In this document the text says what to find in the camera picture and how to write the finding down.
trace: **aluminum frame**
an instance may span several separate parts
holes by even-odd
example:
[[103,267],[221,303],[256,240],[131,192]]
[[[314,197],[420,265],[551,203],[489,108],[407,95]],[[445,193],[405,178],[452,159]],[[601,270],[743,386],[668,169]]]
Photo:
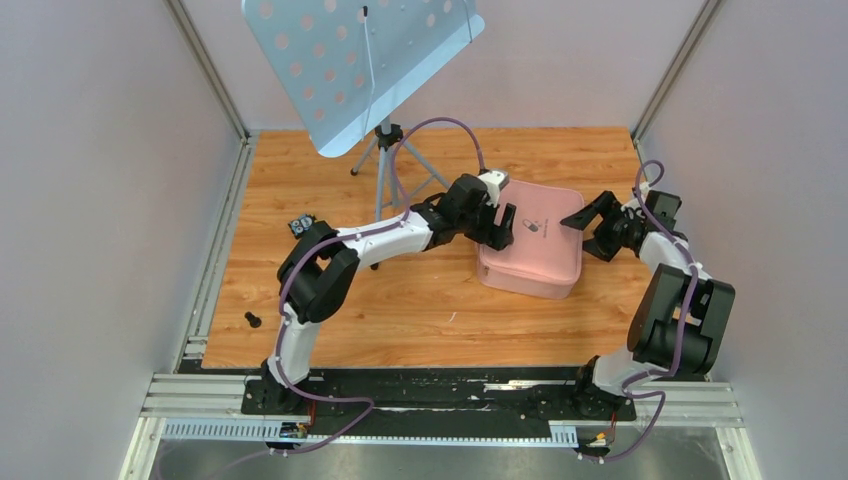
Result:
[[660,80],[659,85],[657,85],[657,89],[654,91],[651,99],[648,100],[648,105],[645,107],[642,116],[639,118],[639,122],[636,123],[636,127],[631,132],[634,144],[635,142],[641,141],[645,138],[648,129],[651,127],[654,119],[656,119],[660,108],[668,96],[668,93],[671,91],[672,87],[674,87],[680,73],[689,61],[692,52],[694,52],[701,39],[704,37],[708,27],[723,4],[724,0],[704,1],[701,6],[701,10],[695,16],[692,26],[689,27],[689,31],[686,33],[686,36],[683,37],[683,42],[677,49],[677,53],[674,54],[674,58],[669,64],[668,69],[666,69],[663,78]]
[[[208,260],[195,288],[195,302],[188,315],[186,335],[184,342],[181,343],[176,360],[177,364],[174,366],[176,369],[183,359],[199,360],[203,358],[205,353],[217,293],[220,290],[223,278],[223,267],[226,265],[226,259],[232,245],[235,224],[244,197],[258,136],[249,132],[245,127],[182,1],[164,0],[164,2],[170,9],[188,46],[206,75],[221,108],[242,140],[242,147],[234,165],[219,222],[210,242]],[[642,158],[641,140],[656,118],[668,92],[679,77],[692,51],[698,45],[722,4],[723,0],[704,1],[692,27],[633,130],[634,147],[640,159]],[[302,416],[257,418],[256,416],[241,414],[240,406],[241,396],[244,393],[244,383],[250,378],[255,377],[206,374],[154,375],[136,424],[135,433],[127,449],[119,478],[146,480],[153,468],[160,441],[163,438],[174,438],[174,435],[179,436],[179,432],[188,431],[180,430],[180,425],[194,425],[197,427],[196,431],[200,432],[199,435],[206,435],[204,438],[207,439],[232,440],[240,438],[256,440],[257,432],[260,432],[261,428],[278,425],[282,421],[306,420]],[[520,386],[503,384],[502,387],[507,389],[520,388],[524,386],[524,383],[528,382],[522,382]],[[749,478],[759,480],[761,478],[730,384],[651,382],[640,388],[639,391],[654,389],[666,390],[668,395],[663,415],[657,423],[659,427],[714,427],[722,446],[724,461],[731,480]],[[637,420],[628,423],[637,426],[644,425],[647,419],[653,415],[655,408],[655,401],[637,402]],[[550,422],[550,425],[551,441],[528,442],[527,446],[560,446],[558,444],[565,441],[571,429],[602,426],[606,425],[606,422],[556,421]],[[345,436],[340,441],[364,444],[440,445],[459,443],[465,445],[507,445],[511,440],[466,439],[465,442],[456,442],[438,438]]]

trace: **black screw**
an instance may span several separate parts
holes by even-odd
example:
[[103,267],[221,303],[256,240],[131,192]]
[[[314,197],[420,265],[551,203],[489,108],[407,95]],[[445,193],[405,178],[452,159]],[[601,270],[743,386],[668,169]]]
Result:
[[244,318],[247,319],[247,323],[250,324],[250,328],[259,328],[262,325],[262,319],[250,312],[245,312]]

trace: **perforated sheet holder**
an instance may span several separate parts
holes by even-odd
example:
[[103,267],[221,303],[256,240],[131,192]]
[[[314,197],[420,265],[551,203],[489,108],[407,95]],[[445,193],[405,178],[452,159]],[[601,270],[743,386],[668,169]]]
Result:
[[484,27],[474,0],[243,0],[242,11],[326,157],[349,151]]

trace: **tripod stand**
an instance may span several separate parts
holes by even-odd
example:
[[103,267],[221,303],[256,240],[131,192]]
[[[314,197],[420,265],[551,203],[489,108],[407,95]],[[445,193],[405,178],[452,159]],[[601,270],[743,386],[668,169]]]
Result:
[[[389,149],[392,148],[394,144],[399,142],[403,138],[403,130],[401,130],[400,125],[393,124],[389,117],[383,119],[380,122],[380,125],[374,129],[374,138],[368,143],[368,147],[365,149],[365,153],[362,154],[362,157],[359,158],[359,161],[356,162],[353,168],[350,169],[350,174],[356,176],[359,173],[359,170],[362,168],[362,165],[368,160],[368,157],[371,155],[371,152],[374,150],[374,147],[377,147],[380,152],[380,157],[377,161],[377,201],[376,207],[374,211],[374,218],[376,221],[380,221],[382,217],[383,208],[391,205],[392,207],[397,207],[400,204],[398,199],[398,186],[395,183],[394,176],[389,172]],[[427,161],[419,152],[415,149],[409,142],[404,142],[403,147],[406,148],[409,153],[411,153],[424,168],[430,172],[430,177],[424,181],[421,185],[419,185],[415,190],[413,190],[409,196],[412,197],[416,193],[420,192],[422,188],[426,187],[434,178],[442,184],[443,187],[450,187],[450,183],[445,180],[432,165]],[[391,200],[389,202],[383,202],[383,187],[386,183],[386,176],[389,179],[389,188],[391,191]]]

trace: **tripod leg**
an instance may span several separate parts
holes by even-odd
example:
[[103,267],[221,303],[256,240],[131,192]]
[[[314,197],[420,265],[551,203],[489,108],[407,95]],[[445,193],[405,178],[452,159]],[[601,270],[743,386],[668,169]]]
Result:
[[386,170],[388,158],[386,152],[380,150],[380,159],[377,161],[377,203],[374,212],[375,221],[379,222],[382,219],[383,213],[383,186],[386,182]]
[[356,165],[354,165],[353,168],[350,169],[351,175],[356,176],[356,174],[359,173],[359,169],[362,168],[362,164],[365,163],[365,160],[368,160],[368,157],[371,155],[371,151],[374,150],[375,146],[377,146],[376,136],[372,138],[371,141],[368,143],[368,148],[366,148],[365,153],[363,153],[362,156],[359,157],[359,161],[356,162]]
[[[389,152],[386,152],[385,155],[386,155],[386,170],[389,170],[389,168],[391,168],[391,165],[389,165]],[[397,182],[395,181],[395,176],[392,175],[392,172],[389,171],[387,173],[388,173],[388,176],[389,176],[389,187],[391,187],[391,189],[392,189],[392,207],[397,208],[397,206],[400,204],[400,201],[398,200]]]
[[425,159],[420,153],[418,153],[418,150],[416,150],[415,147],[410,145],[409,142],[404,143],[403,146],[406,147],[407,150],[409,150],[409,153],[411,153],[412,156],[418,159],[418,162],[423,165],[424,168],[426,168],[431,175],[436,177],[436,180],[438,180],[443,187],[450,188],[450,183],[445,180],[445,177],[443,177],[442,174],[440,174],[432,165],[430,165],[430,162],[428,162],[427,159]]

